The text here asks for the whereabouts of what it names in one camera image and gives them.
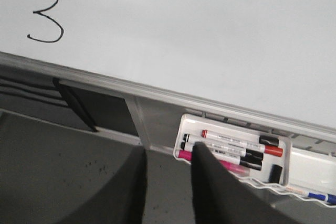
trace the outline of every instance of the handwritten number 3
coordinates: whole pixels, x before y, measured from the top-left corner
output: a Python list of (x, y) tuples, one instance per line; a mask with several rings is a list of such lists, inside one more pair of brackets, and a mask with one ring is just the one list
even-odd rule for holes
[(44, 42), (44, 43), (54, 43), (54, 42), (59, 41), (59, 40), (62, 38), (63, 33), (64, 33), (64, 30), (63, 30), (63, 28), (61, 27), (61, 25), (60, 25), (59, 23), (57, 23), (53, 18), (50, 18), (49, 16), (43, 14), (43, 12), (46, 12), (47, 10), (52, 9), (55, 5), (57, 5), (57, 3), (58, 3), (58, 0), (56, 0), (56, 1), (55, 1), (50, 7), (48, 7), (48, 8), (45, 8), (45, 9), (42, 9), (42, 10), (35, 10), (35, 11), (33, 11), (33, 14), (41, 15), (42, 17), (45, 17), (45, 18), (51, 20), (52, 22), (54, 22), (54, 23), (59, 27), (59, 29), (61, 30), (61, 33), (60, 33), (59, 37), (58, 37), (57, 39), (55, 39), (55, 40), (41, 40), (41, 39), (36, 39), (36, 38), (30, 36), (30, 34), (28, 34), (28, 35), (27, 35), (27, 38), (32, 39), (32, 40), (35, 40), (35, 41), (39, 41), (39, 42)]

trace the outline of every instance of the black eraser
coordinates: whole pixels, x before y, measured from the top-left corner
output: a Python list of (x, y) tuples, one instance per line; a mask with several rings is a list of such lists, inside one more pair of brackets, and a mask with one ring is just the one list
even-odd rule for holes
[(182, 142), (182, 143), (180, 144), (180, 148), (184, 150), (184, 147), (185, 147), (185, 142)]
[(269, 174), (269, 183), (279, 183), (282, 173), (282, 166), (272, 165), (271, 173)]
[(259, 144), (271, 145), (271, 146), (279, 146), (279, 140), (277, 137), (273, 136), (260, 136)]

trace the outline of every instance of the marker barrel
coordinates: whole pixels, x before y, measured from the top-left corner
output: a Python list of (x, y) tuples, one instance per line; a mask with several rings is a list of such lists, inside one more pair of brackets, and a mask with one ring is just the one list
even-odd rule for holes
[[(183, 151), (183, 150), (177, 150), (176, 151), (176, 157), (178, 158), (183, 158), (187, 161), (191, 161), (192, 158), (192, 153), (191, 152), (187, 152), (187, 151)], [(249, 176), (250, 175), (250, 169), (245, 167), (245, 166), (241, 166), (241, 165), (235, 165), (232, 164), (230, 162), (226, 162), (224, 160), (218, 160), (221, 165), (223, 165), (227, 170), (236, 173), (240, 176)]]
[(247, 141), (247, 140), (241, 140), (238, 138), (233, 138), (228, 135), (224, 135), (224, 134), (220, 134), (220, 133), (208, 131), (208, 130), (202, 130), (202, 137), (210, 138), (214, 140), (220, 140), (226, 143), (231, 143), (236, 146), (251, 149), (253, 151), (263, 152), (263, 153), (267, 153), (267, 154), (278, 156), (278, 157), (281, 157), (284, 152), (283, 149), (275, 147), (275, 146), (258, 144), (258, 143), (254, 143), (254, 142)]
[(236, 146), (236, 145), (232, 145), (229, 143), (223, 143), (221, 141), (217, 141), (213, 139), (198, 137), (198, 136), (191, 135), (191, 134), (184, 134), (183, 140), (191, 144), (195, 144), (196, 142), (203, 142), (209, 148), (223, 150), (226, 152), (230, 152), (232, 154), (239, 155), (241, 157), (250, 157), (250, 158), (257, 159), (257, 160), (263, 160), (264, 158), (264, 155), (261, 152), (249, 150), (249, 149)]
[[(189, 152), (193, 151), (193, 144), (190, 144), (188, 142), (182, 142), (180, 147), (185, 151)], [(209, 148), (209, 150), (217, 159), (224, 160), (233, 163), (235, 165), (243, 165), (245, 167), (252, 168), (255, 170), (261, 170), (261, 161), (253, 160), (248, 157), (240, 157), (238, 155), (218, 150), (215, 148)]]
[(328, 202), (330, 204), (336, 205), (336, 196), (332, 194), (324, 194), (324, 193), (318, 193), (318, 192), (311, 192), (307, 189), (303, 189), (300, 187), (293, 187), (293, 186), (287, 186), (286, 190), (295, 193), (298, 195), (302, 195), (307, 198), (314, 198), (314, 199), (319, 199), (325, 202)]

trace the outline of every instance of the white writing surface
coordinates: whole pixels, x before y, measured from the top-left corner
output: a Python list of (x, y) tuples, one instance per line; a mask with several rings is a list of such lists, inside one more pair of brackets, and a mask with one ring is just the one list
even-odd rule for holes
[(0, 0), (0, 51), (336, 127), (335, 0), (55, 3)]

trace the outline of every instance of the marker holder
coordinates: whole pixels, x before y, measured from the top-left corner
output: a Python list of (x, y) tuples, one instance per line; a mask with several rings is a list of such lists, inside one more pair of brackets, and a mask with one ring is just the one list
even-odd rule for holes
[(280, 184), (286, 185), (288, 183), (288, 167), (289, 167), (289, 156), (291, 143), (290, 139), (285, 136), (276, 136), (271, 134), (261, 134), (259, 131), (246, 129), (243, 127), (230, 125), (226, 123), (221, 123), (211, 119), (202, 118), (195, 115), (185, 114), (181, 118), (180, 128), (178, 130), (174, 157), (177, 160), (181, 160), (190, 164), (189, 161), (176, 157), (176, 151), (180, 150), (180, 144), (183, 142), (183, 136), (185, 133), (196, 135), (201, 137), (202, 130), (209, 130), (218, 132), (224, 135), (231, 136), (233, 138), (238, 138), (241, 140), (251, 141), (259, 143), (259, 137), (261, 135), (274, 136), (279, 139), (279, 148), (283, 149), (282, 157), (277, 157), (264, 153), (264, 159), (262, 161), (261, 171), (250, 169), (250, 176), (256, 178), (261, 182), (267, 182), (270, 176), (272, 165), (276, 164), (282, 167), (282, 174), (280, 177)]
[[(315, 156), (318, 154), (313, 153), (313, 152), (307, 152), (307, 151), (302, 152), (301, 149), (293, 148), (292, 141), (298, 144), (297, 141), (295, 139), (291, 139), (286, 136), (269, 134), (269, 133), (260, 132), (257, 130), (247, 129), (247, 128), (237, 126), (237, 125), (231, 125), (231, 124), (227, 124), (227, 123), (220, 122), (220, 121), (214, 121), (214, 120), (203, 118), (200, 116), (184, 114), (181, 118), (180, 127), (178, 130), (178, 134), (177, 134), (177, 138), (175, 142), (175, 147), (174, 147), (174, 152), (173, 152), (175, 159), (190, 164), (189, 161), (183, 158), (178, 158), (176, 156), (176, 151), (181, 150), (180, 145), (183, 142), (184, 134), (187, 133), (187, 134), (192, 134), (192, 135), (201, 137), (202, 130), (214, 131), (214, 132), (217, 132), (223, 135), (231, 136), (232, 138), (238, 138), (240, 140), (246, 140), (246, 141), (251, 141), (255, 143), (259, 143), (259, 137), (261, 135), (262, 136), (272, 136), (272, 137), (278, 138), (279, 140), (278, 147), (283, 149), (282, 157), (277, 157), (277, 156), (264, 153), (264, 159), (262, 161), (261, 171), (250, 169), (249, 176), (239, 176), (235, 173), (232, 173), (232, 172), (231, 173), (234, 176), (236, 176), (236, 178), (241, 183), (249, 184), (253, 188), (268, 189), (277, 195), (291, 195), (291, 196), (295, 196), (299, 198), (302, 201), (314, 201), (324, 207), (336, 208), (336, 205), (329, 205), (328, 203), (321, 201), (321, 200), (307, 198), (307, 197), (295, 194), (293, 192), (286, 191), (286, 186), (290, 186), (291, 184), (311, 188), (313, 190), (318, 189), (318, 183), (315, 183), (314, 185), (308, 187), (308, 184), (305, 184), (306, 183), (305, 178), (303, 178), (302, 181), (298, 181), (298, 179), (293, 174), (291, 175), (290, 173), (290, 169), (291, 169), (291, 172), (292, 173), (294, 172), (295, 174), (298, 173), (297, 171), (298, 169), (301, 170), (300, 165), (296, 164), (294, 167), (293, 162), (292, 164), (290, 163), (291, 155), (293, 155), (293, 160), (296, 158), (297, 155), (300, 155), (304, 159), (304, 162), (301, 162), (301, 163), (305, 163), (309, 166), (312, 166), (313, 161), (310, 161), (310, 160), (315, 160), (317, 158)], [(330, 156), (324, 156), (324, 155), (322, 156), (323, 156), (323, 159), (320, 159), (321, 163), (324, 162), (326, 164), (329, 164), (331, 162), (332, 165), (336, 166), (336, 162), (332, 162), (329, 160), (331, 158)], [(279, 165), (282, 167), (282, 173), (281, 173), (280, 181), (278, 184), (269, 183), (269, 177), (270, 177), (270, 173), (271, 173), (271, 169), (273, 165)]]

